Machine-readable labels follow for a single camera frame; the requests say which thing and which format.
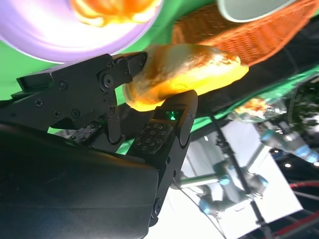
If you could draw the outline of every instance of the orange wicker basket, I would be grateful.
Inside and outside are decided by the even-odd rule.
[[[223,18],[213,3],[182,17],[173,28],[172,42],[215,46],[238,55],[252,66],[281,50],[319,7],[319,0],[298,0],[265,18],[236,23]]]

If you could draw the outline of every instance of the screw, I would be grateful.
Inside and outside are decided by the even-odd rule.
[[[43,106],[43,100],[37,99],[37,100],[35,100],[34,104],[37,107],[41,107],[41,106]]]
[[[61,115],[60,111],[58,111],[58,110],[53,111],[53,117],[59,118],[60,115]]]
[[[113,78],[111,75],[105,75],[103,77],[103,83],[104,83],[104,86],[107,87],[107,88],[110,88],[113,86]]]
[[[62,91],[66,91],[68,88],[68,83],[66,81],[59,81],[59,89]]]
[[[71,112],[71,116],[74,119],[79,118],[80,117],[80,111],[78,109],[73,109],[72,112]]]
[[[153,213],[157,216],[160,213],[162,200],[160,198],[156,198],[155,203],[153,205]]]

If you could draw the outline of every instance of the cable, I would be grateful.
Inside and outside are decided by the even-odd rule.
[[[178,184],[177,184],[176,181],[175,181],[175,178],[173,178],[173,181],[174,181],[175,186],[176,186],[185,196],[187,196],[188,199],[190,199],[190,200],[199,208],[199,210],[209,219],[209,221],[214,225],[214,227],[216,228],[216,230],[218,230],[218,232],[222,235],[222,237],[223,237],[224,239],[227,239],[226,236],[225,236],[225,233],[224,233],[224,231],[223,231],[223,229],[222,229],[222,227],[220,226],[219,221],[216,219],[216,220],[217,220],[217,223],[218,223],[218,225],[220,226],[221,229],[219,229],[219,228],[215,225],[215,223],[212,221],[212,219],[203,211],[203,209],[200,208],[200,206],[199,206],[187,193],[185,193],[181,187],[178,186]]]
[[[303,181],[289,184],[291,188],[300,188],[300,187],[319,187],[319,180],[313,181]]]

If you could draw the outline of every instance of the plate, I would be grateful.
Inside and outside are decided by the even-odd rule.
[[[152,26],[81,23],[68,0],[1,0],[0,39],[16,50],[47,62],[65,63],[105,53],[116,54],[135,43]]]
[[[220,13],[229,21],[249,22],[269,16],[296,0],[217,0]]]

